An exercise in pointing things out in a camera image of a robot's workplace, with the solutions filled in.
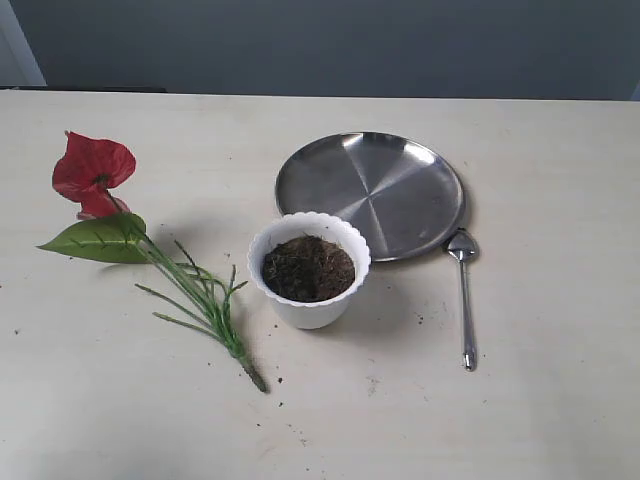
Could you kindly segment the long-handled steel spoon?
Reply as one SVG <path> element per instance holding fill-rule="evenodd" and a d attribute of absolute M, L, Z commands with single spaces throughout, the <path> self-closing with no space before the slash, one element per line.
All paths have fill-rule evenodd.
<path fill-rule="evenodd" d="M 458 263 L 462 315 L 462 363 L 467 372 L 474 372 L 477 369 L 478 361 L 470 301 L 468 264 L 476 258 L 478 247 L 468 231 L 459 228 L 449 239 L 445 250 Z"/>

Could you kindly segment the red artificial anthurium flower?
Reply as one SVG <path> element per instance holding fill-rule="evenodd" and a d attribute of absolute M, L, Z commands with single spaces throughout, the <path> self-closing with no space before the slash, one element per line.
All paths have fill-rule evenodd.
<path fill-rule="evenodd" d="M 197 265 L 179 242 L 174 244 L 185 257 L 173 260 L 147 233 L 144 220 L 130 211 L 111 191 L 136 170 L 136 158 L 125 145 L 109 139 L 94 139 L 67 131 L 66 149 L 56 162 L 52 188 L 61 197 L 80 206 L 77 222 L 50 241 L 43 251 L 105 264 L 150 264 L 191 304 L 186 307 L 150 287 L 136 284 L 189 317 L 182 321 L 155 312 L 154 317 L 196 331 L 222 345 L 255 387 L 267 394 L 269 387 L 232 320 L 232 298 L 245 286 L 231 268 L 227 280 Z"/>

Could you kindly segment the dark soil in pot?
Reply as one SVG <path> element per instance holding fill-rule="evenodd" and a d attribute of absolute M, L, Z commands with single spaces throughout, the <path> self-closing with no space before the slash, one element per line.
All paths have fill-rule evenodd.
<path fill-rule="evenodd" d="M 261 265 L 266 286 L 280 297 L 318 303 L 339 296 L 355 281 L 351 257 L 337 244 L 303 235 L 278 244 Z"/>

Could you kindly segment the white scalloped plastic pot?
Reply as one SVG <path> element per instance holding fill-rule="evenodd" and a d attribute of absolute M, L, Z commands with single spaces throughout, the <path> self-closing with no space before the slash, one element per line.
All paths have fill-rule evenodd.
<path fill-rule="evenodd" d="M 335 243 L 353 260 L 355 281 L 339 296 L 318 303 L 301 303 L 278 296 L 265 284 L 261 265 L 265 255 L 278 244 L 311 235 Z M 250 243 L 248 270 L 252 281 L 266 295 L 285 323 L 303 330 L 323 328 L 337 320 L 362 287 L 371 264 L 370 249 L 361 233 L 350 223 L 326 213 L 287 214 L 258 233 Z"/>

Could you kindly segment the round stainless steel plate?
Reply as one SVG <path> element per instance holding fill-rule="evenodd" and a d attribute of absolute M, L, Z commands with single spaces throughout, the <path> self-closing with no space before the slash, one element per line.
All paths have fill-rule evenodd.
<path fill-rule="evenodd" d="M 430 252 L 467 213 L 463 183 L 440 154 L 378 132 L 330 135 L 300 148 L 279 170 L 275 198 L 281 214 L 326 213 L 350 223 L 375 262 Z"/>

